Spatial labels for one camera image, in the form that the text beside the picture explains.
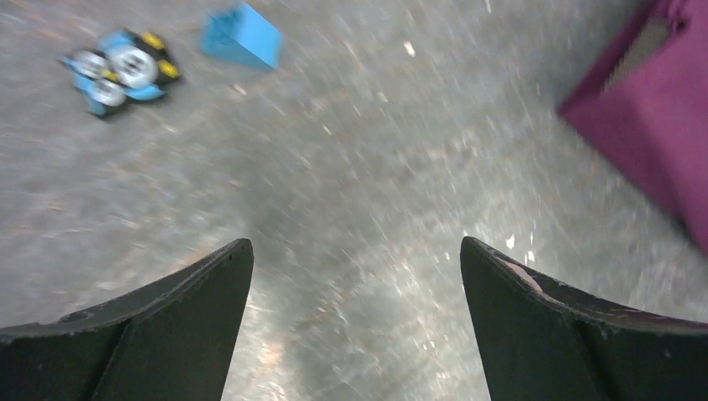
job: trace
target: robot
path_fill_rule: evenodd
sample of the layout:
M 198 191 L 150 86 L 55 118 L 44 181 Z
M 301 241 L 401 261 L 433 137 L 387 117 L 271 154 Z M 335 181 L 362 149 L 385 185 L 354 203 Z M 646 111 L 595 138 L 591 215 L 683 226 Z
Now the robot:
M 237 240 L 57 322 L 0 327 L 0 399 L 221 401 L 252 276 Z
M 163 98 L 167 86 L 182 77 L 161 37 L 127 29 L 101 39 L 97 49 L 63 57 L 62 63 L 73 72 L 73 86 L 83 94 L 88 112 L 100 119 L 130 103 Z

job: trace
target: blue plastic block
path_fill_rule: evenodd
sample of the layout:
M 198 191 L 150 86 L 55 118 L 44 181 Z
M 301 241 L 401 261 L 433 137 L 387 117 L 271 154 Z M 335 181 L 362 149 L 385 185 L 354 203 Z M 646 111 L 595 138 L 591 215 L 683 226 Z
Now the blue plastic block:
M 209 16 L 202 38 L 202 51 L 257 69 L 276 69 L 283 36 L 250 5 Z

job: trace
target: blue robot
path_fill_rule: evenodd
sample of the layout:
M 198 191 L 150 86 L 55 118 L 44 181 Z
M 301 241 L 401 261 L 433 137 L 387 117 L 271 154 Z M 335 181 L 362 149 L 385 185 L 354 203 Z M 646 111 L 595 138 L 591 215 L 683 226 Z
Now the blue robot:
M 89 113 L 99 118 L 129 103 L 160 99 L 166 86 L 181 78 L 164 40 L 151 32 L 138 35 L 122 29 L 102 39 L 96 50 L 79 50 L 62 61 L 73 71 L 74 87 Z

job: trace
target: floor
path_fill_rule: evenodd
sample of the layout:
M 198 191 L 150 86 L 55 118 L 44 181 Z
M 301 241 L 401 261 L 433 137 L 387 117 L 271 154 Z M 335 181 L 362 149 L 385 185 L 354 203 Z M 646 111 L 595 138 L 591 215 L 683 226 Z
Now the floor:
M 269 74 L 198 51 L 228 3 L 0 3 L 0 326 L 248 237 L 225 400 L 485 400 L 465 235 L 708 322 L 706 259 L 554 114 L 639 0 L 255 0 L 287 37 Z M 121 26 L 187 82 L 106 123 L 56 60 Z

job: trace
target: concrete floor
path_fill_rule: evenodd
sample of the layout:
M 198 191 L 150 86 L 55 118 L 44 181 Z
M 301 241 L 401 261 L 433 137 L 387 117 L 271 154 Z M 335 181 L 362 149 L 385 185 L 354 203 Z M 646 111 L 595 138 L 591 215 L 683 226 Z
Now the concrete floor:
M 197 50 L 227 3 L 0 2 L 0 326 L 248 237 L 224 399 L 484 400 L 464 235 L 708 322 L 706 260 L 554 114 L 639 1 L 257 0 L 287 37 L 271 74 Z M 188 83 L 105 123 L 56 59 L 120 26 Z

